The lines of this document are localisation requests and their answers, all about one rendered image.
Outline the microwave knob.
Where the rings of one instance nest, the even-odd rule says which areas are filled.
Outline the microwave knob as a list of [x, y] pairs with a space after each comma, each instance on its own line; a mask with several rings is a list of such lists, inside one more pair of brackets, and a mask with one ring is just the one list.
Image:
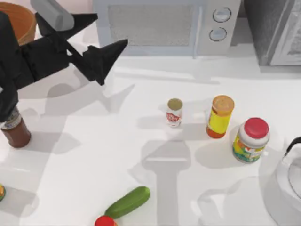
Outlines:
[[220, 42], [227, 37], [227, 31], [224, 28], [212, 29], [209, 33], [209, 38], [211, 41]]
[[230, 19], [231, 14], [231, 10], [227, 7], [216, 9], [213, 12], [213, 20], [218, 23], [224, 23]]

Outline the pale grey rounded box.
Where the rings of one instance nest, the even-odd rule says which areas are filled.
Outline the pale grey rounded box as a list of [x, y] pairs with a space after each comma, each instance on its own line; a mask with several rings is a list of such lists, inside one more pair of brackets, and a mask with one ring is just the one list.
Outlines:
[[56, 0], [30, 0], [30, 3], [55, 31], [67, 31], [74, 27], [75, 20], [73, 15]]

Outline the brown sauce bottle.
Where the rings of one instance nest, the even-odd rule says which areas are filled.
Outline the brown sauce bottle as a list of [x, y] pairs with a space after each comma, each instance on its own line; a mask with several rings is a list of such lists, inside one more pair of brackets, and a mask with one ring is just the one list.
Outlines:
[[27, 129], [17, 107], [13, 109], [8, 119], [0, 126], [0, 130], [13, 148], [22, 148], [30, 142], [31, 133]]

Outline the red and white can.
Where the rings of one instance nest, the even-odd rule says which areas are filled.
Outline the red and white can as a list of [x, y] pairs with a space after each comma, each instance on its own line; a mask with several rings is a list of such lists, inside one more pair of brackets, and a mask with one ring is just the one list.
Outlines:
[[170, 127], [178, 127], [182, 122], [183, 102], [178, 98], [171, 98], [167, 103], [166, 119]]

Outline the pale microwave oven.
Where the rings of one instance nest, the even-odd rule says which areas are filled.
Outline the pale microwave oven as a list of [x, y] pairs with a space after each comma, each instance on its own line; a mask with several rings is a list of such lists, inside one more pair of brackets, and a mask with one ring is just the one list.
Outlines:
[[126, 56], [222, 56], [241, 0], [93, 0], [101, 46], [126, 39]]

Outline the red-lidded white jar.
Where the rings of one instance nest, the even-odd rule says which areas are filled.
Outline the red-lidded white jar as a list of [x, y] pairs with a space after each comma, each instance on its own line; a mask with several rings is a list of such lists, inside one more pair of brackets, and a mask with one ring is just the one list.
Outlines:
[[232, 145], [233, 155], [241, 162], [259, 160], [269, 141], [269, 125], [259, 117], [252, 117], [239, 126]]

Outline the microwave door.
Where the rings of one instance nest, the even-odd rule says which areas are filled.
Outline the microwave door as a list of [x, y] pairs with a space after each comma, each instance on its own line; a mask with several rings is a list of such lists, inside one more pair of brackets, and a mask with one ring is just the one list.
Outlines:
[[127, 56], [193, 56], [200, 0], [93, 0], [100, 46]]

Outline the grey cabinet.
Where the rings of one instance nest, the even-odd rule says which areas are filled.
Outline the grey cabinet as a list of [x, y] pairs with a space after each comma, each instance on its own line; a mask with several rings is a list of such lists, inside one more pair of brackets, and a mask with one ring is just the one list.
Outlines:
[[301, 0], [244, 0], [259, 65], [301, 66]]

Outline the yellow and orange jar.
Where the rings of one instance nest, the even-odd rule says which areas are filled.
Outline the yellow and orange jar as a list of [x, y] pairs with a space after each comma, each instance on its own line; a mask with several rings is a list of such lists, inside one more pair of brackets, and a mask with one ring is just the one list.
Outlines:
[[206, 132], [209, 137], [220, 139], [226, 134], [234, 108], [234, 100], [227, 95], [218, 95], [212, 100], [206, 126]]

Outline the green cucumber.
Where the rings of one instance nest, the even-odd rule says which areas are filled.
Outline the green cucumber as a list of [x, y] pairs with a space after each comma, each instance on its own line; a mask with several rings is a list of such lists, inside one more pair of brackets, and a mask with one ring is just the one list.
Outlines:
[[150, 196], [151, 191], [148, 187], [139, 186], [115, 201], [104, 214], [112, 219], [121, 218], [144, 205]]

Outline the orange plant pot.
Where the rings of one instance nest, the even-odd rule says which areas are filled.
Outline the orange plant pot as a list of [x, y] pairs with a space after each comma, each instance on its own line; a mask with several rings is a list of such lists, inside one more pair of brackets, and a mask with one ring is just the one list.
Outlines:
[[7, 3], [5, 11], [8, 13], [19, 45], [25, 45], [35, 38], [35, 15], [26, 7]]

